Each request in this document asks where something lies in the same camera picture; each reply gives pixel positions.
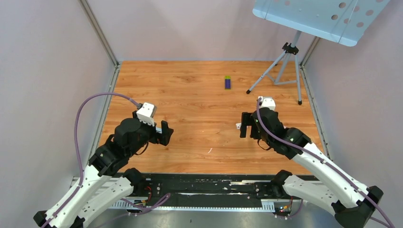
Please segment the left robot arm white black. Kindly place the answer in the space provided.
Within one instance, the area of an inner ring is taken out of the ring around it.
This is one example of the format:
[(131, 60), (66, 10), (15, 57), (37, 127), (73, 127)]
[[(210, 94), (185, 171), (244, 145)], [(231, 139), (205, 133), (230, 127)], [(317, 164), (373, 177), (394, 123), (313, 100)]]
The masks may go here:
[(149, 186), (145, 176), (135, 168), (128, 169), (108, 189), (96, 191), (128, 164), (141, 148), (150, 143), (167, 146), (174, 130), (166, 121), (157, 128), (151, 115), (134, 111), (124, 119), (105, 144), (96, 149), (75, 186), (52, 208), (38, 211), (33, 219), (41, 228), (86, 228), (99, 214), (129, 195), (141, 196)]

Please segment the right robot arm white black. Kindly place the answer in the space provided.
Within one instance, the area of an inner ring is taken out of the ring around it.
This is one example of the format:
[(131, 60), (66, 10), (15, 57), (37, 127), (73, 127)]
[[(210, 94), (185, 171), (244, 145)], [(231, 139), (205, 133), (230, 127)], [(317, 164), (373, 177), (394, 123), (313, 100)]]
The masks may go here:
[(285, 127), (278, 112), (268, 107), (243, 112), (241, 138), (246, 137), (247, 127), (251, 127), (251, 138), (305, 167), (322, 182), (318, 186), (281, 170), (270, 182), (275, 197), (289, 195), (313, 203), (333, 215), (344, 228), (363, 228), (367, 224), (384, 194), (379, 187), (368, 187), (341, 170), (307, 135), (297, 128)]

